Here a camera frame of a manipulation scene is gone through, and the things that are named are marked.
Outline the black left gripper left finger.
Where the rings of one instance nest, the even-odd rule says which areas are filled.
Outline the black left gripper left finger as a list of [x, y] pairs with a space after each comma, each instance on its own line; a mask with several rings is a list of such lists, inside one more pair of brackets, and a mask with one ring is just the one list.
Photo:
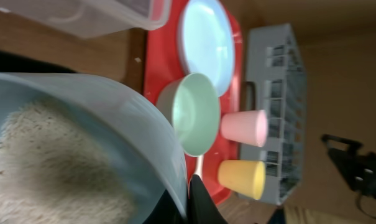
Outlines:
[[172, 197], [167, 190], [164, 191], [152, 213], [143, 224], [184, 224]]

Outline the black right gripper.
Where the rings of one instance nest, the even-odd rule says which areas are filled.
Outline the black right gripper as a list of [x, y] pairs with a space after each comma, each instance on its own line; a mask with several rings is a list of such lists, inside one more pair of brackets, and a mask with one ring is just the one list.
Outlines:
[[376, 153], [360, 155], [361, 142], [330, 134], [322, 135], [321, 141], [349, 188], [376, 199]]

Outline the white rice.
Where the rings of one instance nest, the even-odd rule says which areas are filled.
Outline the white rice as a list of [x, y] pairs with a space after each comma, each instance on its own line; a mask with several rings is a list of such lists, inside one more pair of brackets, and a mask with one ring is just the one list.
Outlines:
[[135, 212], [105, 151], [56, 101], [9, 114], [0, 135], [0, 223], [127, 223]]

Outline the mint green bowl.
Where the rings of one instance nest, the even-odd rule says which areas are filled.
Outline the mint green bowl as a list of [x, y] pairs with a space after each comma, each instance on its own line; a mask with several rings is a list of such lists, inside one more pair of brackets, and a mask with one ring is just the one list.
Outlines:
[[174, 128], [185, 154], [198, 157], [210, 150], [219, 131], [221, 105], [207, 76], [191, 73], [169, 83], [155, 105]]

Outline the light blue bowl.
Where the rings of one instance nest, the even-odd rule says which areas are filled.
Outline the light blue bowl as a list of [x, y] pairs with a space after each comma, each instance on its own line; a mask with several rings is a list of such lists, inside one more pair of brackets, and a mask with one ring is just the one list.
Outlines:
[[182, 146], [164, 115], [140, 93], [114, 80], [79, 73], [0, 73], [0, 128], [8, 113], [32, 100], [60, 100], [110, 156], [137, 200], [133, 223], [188, 217], [186, 165]]

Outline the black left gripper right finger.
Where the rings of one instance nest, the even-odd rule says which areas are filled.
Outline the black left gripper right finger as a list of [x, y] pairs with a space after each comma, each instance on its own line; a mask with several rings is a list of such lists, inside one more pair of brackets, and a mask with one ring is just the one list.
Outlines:
[[227, 224], [196, 174], [192, 175], [189, 184], [188, 221], [192, 224]]

